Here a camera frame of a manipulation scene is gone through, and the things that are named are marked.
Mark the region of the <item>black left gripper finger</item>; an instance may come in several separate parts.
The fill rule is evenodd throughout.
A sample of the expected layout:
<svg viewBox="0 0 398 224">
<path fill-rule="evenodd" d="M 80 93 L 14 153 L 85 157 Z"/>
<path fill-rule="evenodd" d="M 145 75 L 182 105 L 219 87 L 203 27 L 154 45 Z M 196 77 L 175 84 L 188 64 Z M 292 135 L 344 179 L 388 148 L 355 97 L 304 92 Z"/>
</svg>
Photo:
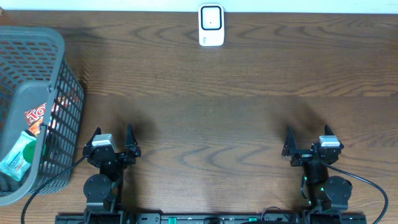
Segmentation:
<svg viewBox="0 0 398 224">
<path fill-rule="evenodd" d="M 101 134 L 101 129 L 100 127 L 97 127 L 96 130 L 94 131 L 94 134 L 90 138 L 90 140 L 85 144 L 84 149 L 90 148 L 92 146 L 92 142 L 94 140 L 94 137 Z"/>
<path fill-rule="evenodd" d="M 139 145 L 134 137 L 132 124 L 128 124 L 128 126 L 127 126 L 125 147 L 127 149 L 138 149 L 139 148 Z"/>
</svg>

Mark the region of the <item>red Top chocolate bar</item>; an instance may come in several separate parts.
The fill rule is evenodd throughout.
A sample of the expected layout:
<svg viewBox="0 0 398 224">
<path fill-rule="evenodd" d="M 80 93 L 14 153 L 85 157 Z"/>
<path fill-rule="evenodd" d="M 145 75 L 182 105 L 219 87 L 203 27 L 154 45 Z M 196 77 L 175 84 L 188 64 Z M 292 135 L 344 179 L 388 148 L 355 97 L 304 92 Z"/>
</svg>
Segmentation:
<svg viewBox="0 0 398 224">
<path fill-rule="evenodd" d="M 31 110 L 25 112 L 25 119 L 29 126 L 32 126 L 39 119 L 44 117 L 45 114 L 46 103 L 43 103 Z"/>
</svg>

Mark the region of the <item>mint green wipes pack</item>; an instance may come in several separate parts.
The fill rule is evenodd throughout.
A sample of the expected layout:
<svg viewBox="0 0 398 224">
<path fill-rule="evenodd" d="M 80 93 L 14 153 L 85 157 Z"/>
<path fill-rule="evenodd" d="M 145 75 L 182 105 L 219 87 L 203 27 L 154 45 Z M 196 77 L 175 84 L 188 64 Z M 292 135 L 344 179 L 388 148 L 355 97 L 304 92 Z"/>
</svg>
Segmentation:
<svg viewBox="0 0 398 224">
<path fill-rule="evenodd" d="M 1 172 L 18 182 L 21 181 L 31 165 L 31 162 L 27 162 L 24 159 L 24 149 L 28 144 L 36 141 L 36 139 L 36 137 L 31 136 L 25 131 L 21 132 L 19 139 L 1 161 Z"/>
</svg>

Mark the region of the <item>green lid jar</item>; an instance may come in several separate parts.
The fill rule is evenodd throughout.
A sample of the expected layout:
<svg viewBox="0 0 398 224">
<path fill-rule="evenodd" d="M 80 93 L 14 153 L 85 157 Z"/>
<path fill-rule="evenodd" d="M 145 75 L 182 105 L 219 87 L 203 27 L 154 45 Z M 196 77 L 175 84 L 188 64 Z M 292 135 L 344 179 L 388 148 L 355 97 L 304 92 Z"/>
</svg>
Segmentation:
<svg viewBox="0 0 398 224">
<path fill-rule="evenodd" d="M 23 158 L 29 164 L 33 162 L 36 143 L 37 141 L 32 141 L 28 143 L 23 150 Z"/>
</svg>

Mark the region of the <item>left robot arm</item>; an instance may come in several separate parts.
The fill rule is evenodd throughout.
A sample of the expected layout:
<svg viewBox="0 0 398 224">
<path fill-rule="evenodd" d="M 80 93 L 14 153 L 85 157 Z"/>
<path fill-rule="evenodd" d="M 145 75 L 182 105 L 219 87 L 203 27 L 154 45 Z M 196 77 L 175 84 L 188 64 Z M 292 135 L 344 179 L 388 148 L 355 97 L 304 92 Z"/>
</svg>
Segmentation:
<svg viewBox="0 0 398 224">
<path fill-rule="evenodd" d="M 84 223 L 134 223 L 131 215 L 122 206 L 124 170 L 136 163 L 141 149 L 134 137 L 132 125 L 127 126 L 124 152 L 116 152 L 113 136 L 103 134 L 97 128 L 83 148 L 83 155 L 89 164 L 99 169 L 85 182 L 86 197 Z"/>
</svg>

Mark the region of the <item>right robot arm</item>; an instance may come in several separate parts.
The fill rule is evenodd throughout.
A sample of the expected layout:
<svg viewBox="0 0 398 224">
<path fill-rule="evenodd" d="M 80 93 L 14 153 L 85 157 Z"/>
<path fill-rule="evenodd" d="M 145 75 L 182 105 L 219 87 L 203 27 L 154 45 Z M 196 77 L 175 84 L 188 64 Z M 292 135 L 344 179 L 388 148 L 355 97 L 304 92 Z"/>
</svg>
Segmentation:
<svg viewBox="0 0 398 224">
<path fill-rule="evenodd" d="M 302 167 L 302 196 L 310 205 L 297 215 L 299 223 L 343 223 L 352 193 L 350 181 L 328 173 L 328 166 L 338 160 L 344 145 L 329 126 L 309 149 L 299 149 L 291 127 L 287 128 L 283 156 L 290 156 L 292 167 Z"/>
</svg>

